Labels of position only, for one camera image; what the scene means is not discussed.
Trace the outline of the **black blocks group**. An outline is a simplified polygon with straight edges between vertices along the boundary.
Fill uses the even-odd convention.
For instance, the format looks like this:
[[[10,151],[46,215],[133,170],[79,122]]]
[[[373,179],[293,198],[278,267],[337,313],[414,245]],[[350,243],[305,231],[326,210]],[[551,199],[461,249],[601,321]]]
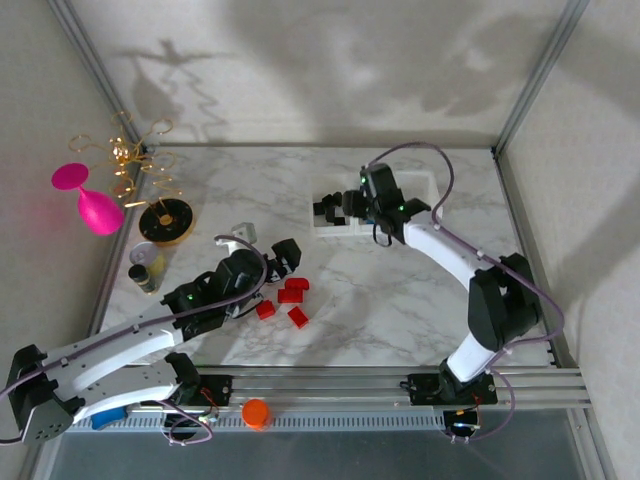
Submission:
[[[354,190],[357,187],[353,177],[349,174],[313,174],[309,179],[309,211],[311,231],[318,237],[341,237],[353,236],[355,234],[355,219],[343,213],[341,207],[334,207],[336,217],[345,217],[344,226],[335,226],[327,223],[324,215],[313,215],[313,203],[321,202],[322,198],[335,192],[345,192]]]

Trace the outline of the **small black bottle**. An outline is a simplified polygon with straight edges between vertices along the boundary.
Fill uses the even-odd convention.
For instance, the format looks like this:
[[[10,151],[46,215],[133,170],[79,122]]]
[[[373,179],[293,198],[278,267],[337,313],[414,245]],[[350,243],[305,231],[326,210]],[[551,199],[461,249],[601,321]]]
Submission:
[[[128,276],[145,294],[151,295],[156,291],[155,280],[144,265],[132,265]]]

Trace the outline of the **orange plastic cylinder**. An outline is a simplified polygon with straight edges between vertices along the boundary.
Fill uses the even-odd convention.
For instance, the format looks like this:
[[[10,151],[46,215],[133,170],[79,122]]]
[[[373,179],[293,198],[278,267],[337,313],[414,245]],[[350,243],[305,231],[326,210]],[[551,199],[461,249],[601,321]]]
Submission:
[[[241,416],[245,425],[256,431],[264,431],[272,422],[271,410],[268,404],[258,398],[250,399],[244,404]]]

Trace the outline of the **pink plastic goblet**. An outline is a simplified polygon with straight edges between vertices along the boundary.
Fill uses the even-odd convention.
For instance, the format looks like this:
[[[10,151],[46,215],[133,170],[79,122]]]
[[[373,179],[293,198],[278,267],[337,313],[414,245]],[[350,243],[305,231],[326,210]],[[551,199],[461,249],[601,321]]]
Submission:
[[[88,178],[86,165],[67,163],[53,173],[51,184],[60,191],[77,191],[77,209],[88,228],[99,236],[111,235],[124,224],[124,213],[105,193],[86,189],[84,184]]]

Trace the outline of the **blue plastic clamp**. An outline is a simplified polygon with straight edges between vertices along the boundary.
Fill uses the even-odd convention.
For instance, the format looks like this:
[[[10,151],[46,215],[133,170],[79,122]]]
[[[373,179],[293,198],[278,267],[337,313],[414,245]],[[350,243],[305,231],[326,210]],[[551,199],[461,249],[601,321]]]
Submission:
[[[91,428],[95,431],[103,430],[110,425],[126,420],[128,417],[126,407],[116,407],[91,416]]]

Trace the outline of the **aluminium table edge rail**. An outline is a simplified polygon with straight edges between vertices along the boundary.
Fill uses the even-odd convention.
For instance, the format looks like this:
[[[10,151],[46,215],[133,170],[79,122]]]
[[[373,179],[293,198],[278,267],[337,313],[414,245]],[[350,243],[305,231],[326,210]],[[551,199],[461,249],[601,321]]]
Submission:
[[[160,142],[147,143],[151,148],[373,148],[385,149],[396,146],[395,143],[354,143],[354,142]],[[494,143],[438,143],[440,148],[444,149],[491,149]]]
[[[550,338],[547,340],[554,365],[558,368],[577,368],[578,363],[570,348],[564,333],[565,314],[560,308],[559,301],[552,294],[540,253],[534,238],[534,232],[529,222],[523,197],[519,192],[515,173],[505,152],[492,150],[494,165],[498,174],[501,188],[509,208],[514,231],[518,238],[524,256],[528,259],[535,285],[546,294],[553,303],[544,297],[540,298],[542,307],[542,324]]]

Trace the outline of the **aluminium mounting rail beam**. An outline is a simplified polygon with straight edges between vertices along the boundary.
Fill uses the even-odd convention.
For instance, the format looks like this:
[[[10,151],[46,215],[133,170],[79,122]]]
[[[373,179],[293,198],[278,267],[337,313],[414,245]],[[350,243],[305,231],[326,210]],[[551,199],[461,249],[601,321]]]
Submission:
[[[429,368],[401,367],[220,367],[203,368],[188,381],[203,375],[231,375],[229,405],[181,406],[191,411],[209,408],[239,410],[248,400],[264,400],[274,411],[346,411],[416,408],[455,409],[468,406],[413,406],[405,389],[407,376],[436,373]],[[489,408],[588,408],[591,400],[582,374],[576,369],[505,367],[490,374],[498,403]],[[69,371],[53,376],[56,395],[75,401],[73,412],[82,419],[117,406],[149,405],[168,400],[183,384],[174,369],[158,366],[125,367],[103,378],[83,372],[77,379]]]

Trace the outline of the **aluminium frame post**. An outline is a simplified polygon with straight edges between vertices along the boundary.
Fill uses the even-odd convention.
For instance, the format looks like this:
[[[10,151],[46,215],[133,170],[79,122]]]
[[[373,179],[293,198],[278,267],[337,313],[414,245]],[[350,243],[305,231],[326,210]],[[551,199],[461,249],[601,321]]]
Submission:
[[[566,0],[556,24],[544,43],[544,48],[537,56],[530,75],[492,147],[496,162],[506,153],[509,144],[515,138],[589,3],[590,0]]]
[[[80,15],[71,0],[45,0],[64,34],[89,74],[94,86],[106,102],[110,115],[129,111],[115,88]]]

